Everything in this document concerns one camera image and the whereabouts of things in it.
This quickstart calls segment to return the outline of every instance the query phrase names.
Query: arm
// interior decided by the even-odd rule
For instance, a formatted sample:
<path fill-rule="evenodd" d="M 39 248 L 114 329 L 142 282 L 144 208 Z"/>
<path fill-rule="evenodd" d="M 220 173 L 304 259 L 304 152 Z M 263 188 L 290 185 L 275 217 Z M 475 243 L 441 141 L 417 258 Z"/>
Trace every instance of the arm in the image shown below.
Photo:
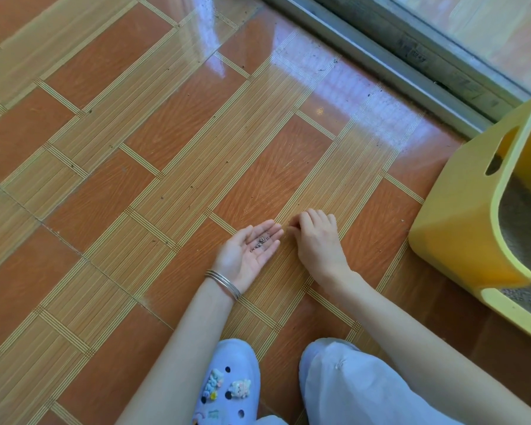
<path fill-rule="evenodd" d="M 531 423 L 529 406 L 351 271 L 333 215 L 309 209 L 290 225 L 299 258 L 313 278 L 362 324 L 431 405 L 464 423 Z"/>
<path fill-rule="evenodd" d="M 281 226 L 272 220 L 238 231 L 220 249 L 212 269 L 241 293 L 279 247 Z M 269 240 L 255 248 L 258 239 Z M 205 279 L 142 385 L 122 412 L 118 425 L 191 423 L 208 364 L 234 299 L 213 279 Z"/>

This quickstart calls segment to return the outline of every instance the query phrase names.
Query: white pants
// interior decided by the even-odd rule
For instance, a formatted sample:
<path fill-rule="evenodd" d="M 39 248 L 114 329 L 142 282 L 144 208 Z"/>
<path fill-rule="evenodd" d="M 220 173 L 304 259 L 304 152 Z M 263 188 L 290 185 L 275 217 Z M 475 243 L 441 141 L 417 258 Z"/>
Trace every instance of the white pants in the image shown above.
<path fill-rule="evenodd" d="M 460 423 L 431 407 L 381 359 L 339 342 L 312 360 L 304 404 L 310 425 Z M 276 416 L 255 424 L 286 425 Z"/>

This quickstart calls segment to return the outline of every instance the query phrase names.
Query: yellow bin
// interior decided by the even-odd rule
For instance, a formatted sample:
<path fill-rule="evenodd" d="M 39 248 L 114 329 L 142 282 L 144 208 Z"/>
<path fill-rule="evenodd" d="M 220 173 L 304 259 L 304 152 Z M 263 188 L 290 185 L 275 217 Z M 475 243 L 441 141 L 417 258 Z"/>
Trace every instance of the yellow bin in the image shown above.
<path fill-rule="evenodd" d="M 503 163 L 488 175 L 496 153 Z M 498 291 L 531 283 L 531 271 L 511 253 L 499 227 L 499 203 L 511 174 L 531 191 L 531 100 L 453 154 L 413 223 L 409 244 L 531 335 L 531 314 Z"/>

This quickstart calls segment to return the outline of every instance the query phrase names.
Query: bracelet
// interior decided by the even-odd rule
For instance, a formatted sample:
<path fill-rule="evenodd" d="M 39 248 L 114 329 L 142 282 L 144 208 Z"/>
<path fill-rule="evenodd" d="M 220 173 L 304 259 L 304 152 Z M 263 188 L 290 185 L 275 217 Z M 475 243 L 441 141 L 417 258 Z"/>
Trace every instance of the bracelet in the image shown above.
<path fill-rule="evenodd" d="M 210 277 L 211 279 L 213 279 L 219 285 L 224 286 L 228 290 L 228 292 L 234 297 L 235 301 L 238 301 L 238 299 L 242 296 L 242 294 L 240 293 L 238 288 L 236 286 L 234 286 L 230 280 L 225 278 L 220 273 L 217 273 L 214 270 L 207 270 L 204 275 L 206 277 Z"/>

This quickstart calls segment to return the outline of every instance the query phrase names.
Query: tiled floor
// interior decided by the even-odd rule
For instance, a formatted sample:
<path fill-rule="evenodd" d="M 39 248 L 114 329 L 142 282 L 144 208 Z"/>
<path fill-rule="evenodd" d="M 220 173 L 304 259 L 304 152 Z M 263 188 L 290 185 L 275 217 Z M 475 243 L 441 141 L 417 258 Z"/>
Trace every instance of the tiled floor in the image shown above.
<path fill-rule="evenodd" d="M 531 90 L 531 0 L 397 0 Z"/>
<path fill-rule="evenodd" d="M 321 207 L 350 265 L 531 404 L 531 339 L 407 232 L 460 140 L 258 0 L 0 0 L 0 424 L 110 424 L 216 247 Z M 224 337 L 304 421 L 321 336 L 385 357 L 283 241 Z"/>

